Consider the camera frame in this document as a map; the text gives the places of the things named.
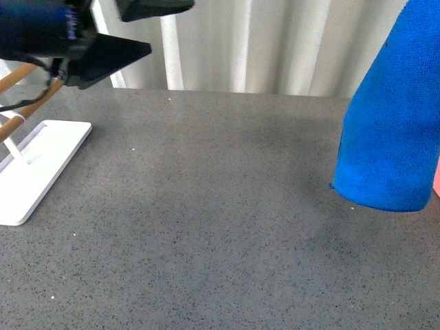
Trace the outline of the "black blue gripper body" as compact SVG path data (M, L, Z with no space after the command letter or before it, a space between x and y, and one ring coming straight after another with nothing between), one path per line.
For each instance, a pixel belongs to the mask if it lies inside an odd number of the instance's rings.
M2 1L1 58L42 67L69 86L100 81L92 49L97 31L90 1Z

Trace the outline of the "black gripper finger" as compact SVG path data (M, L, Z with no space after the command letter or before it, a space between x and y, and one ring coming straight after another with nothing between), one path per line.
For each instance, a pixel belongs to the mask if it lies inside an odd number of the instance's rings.
M191 9L194 0L116 0L120 18L124 22L164 17Z
M78 59L68 62L65 85L87 89L151 52L149 43L98 34Z

